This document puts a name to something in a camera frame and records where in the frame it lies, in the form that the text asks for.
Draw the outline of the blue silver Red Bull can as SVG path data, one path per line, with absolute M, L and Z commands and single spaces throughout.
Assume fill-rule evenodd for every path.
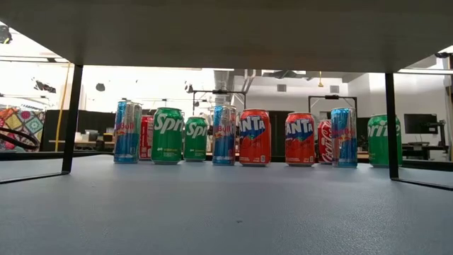
M 339 168 L 356 168 L 357 126 L 354 108 L 334 108 L 331 111 L 331 134 L 332 165 Z
M 212 163 L 232 166 L 236 161 L 236 107 L 215 106 L 213 117 Z
M 139 161 L 139 140 L 142 106 L 123 98 L 117 104 L 115 115 L 114 162 L 136 164 Z

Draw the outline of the orange Fanta can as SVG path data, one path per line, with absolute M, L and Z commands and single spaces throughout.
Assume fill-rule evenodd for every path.
M 243 166 L 267 166 L 271 160 L 270 117 L 263 109 L 246 109 L 239 121 L 239 162 Z
M 310 113 L 289 113 L 285 121 L 285 162 L 289 166 L 315 163 L 314 119 Z

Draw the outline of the red Coca-Cola can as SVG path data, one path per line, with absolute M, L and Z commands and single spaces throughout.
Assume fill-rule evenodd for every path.
M 147 161 L 151 159 L 154 131 L 154 117 L 143 115 L 140 130 L 139 159 Z
M 331 121 L 322 120 L 318 126 L 319 163 L 332 164 L 333 147 L 331 137 Z

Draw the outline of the green Sprite can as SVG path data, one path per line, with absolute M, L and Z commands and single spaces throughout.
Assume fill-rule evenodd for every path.
M 151 160 L 155 164 L 177 164 L 182 158 L 184 119 L 180 109 L 160 107 L 154 114 Z
M 367 123 L 369 163 L 373 167 L 389 166 L 387 115 L 372 115 Z
M 208 125 L 203 117 L 189 117 L 185 124 L 183 158 L 188 162 L 206 159 Z

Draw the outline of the black door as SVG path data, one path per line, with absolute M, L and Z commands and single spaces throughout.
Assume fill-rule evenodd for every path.
M 273 157 L 285 156 L 285 121 L 287 111 L 271 110 L 269 112 L 271 124 L 271 149 Z

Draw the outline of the blue table mat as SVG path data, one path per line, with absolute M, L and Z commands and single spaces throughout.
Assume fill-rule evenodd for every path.
M 453 255 L 453 173 L 0 162 L 0 255 Z

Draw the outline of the wooden board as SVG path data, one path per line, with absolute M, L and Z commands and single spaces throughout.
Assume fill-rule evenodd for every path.
M 394 74 L 453 45 L 453 0 L 0 0 L 0 21 L 74 65 L 63 174 L 86 65 L 220 67 L 384 74 L 397 181 Z

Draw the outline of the black computer monitor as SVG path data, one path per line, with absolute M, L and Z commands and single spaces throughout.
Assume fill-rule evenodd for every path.
M 433 134 L 438 133 L 437 115 L 424 113 L 410 113 L 404 115 L 406 134 Z

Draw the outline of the colourful patchwork quilt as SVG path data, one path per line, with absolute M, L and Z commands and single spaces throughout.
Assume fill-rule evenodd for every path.
M 8 128 L 23 132 L 34 137 L 39 143 L 42 137 L 43 125 L 45 121 L 45 111 L 23 110 L 20 108 L 4 108 L 0 107 L 0 128 Z M 24 137 L 1 132 L 3 135 L 27 143 L 32 144 Z M 15 152 L 37 152 L 38 149 L 24 149 L 17 147 L 9 142 L 0 140 L 0 151 L 15 151 Z

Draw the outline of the dark office desk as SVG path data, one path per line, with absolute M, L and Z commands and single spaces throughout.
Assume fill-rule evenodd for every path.
M 431 145 L 427 142 L 410 142 L 402 145 L 403 157 L 407 159 L 433 160 L 431 151 L 448 153 L 448 146 Z

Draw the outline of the silver ventilation duct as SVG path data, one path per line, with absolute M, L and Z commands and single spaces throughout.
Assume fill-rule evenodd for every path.
M 214 71 L 214 90 L 226 91 L 227 93 L 215 93 L 214 103 L 216 105 L 229 105 L 231 103 L 232 94 L 230 91 L 234 90 L 234 73 L 232 71 Z

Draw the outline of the black partition wall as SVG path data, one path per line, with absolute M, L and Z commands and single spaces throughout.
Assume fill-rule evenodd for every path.
M 63 142 L 66 138 L 68 113 L 68 110 L 63 110 L 60 121 L 59 140 Z M 58 120 L 59 110 L 46 111 L 40 142 L 41 152 L 53 152 L 55 150 L 55 144 L 51 140 L 56 138 Z M 108 128 L 113 128 L 114 124 L 114 113 L 79 110 L 76 131 L 84 134 L 86 130 L 97 130 L 99 135 L 103 135 Z

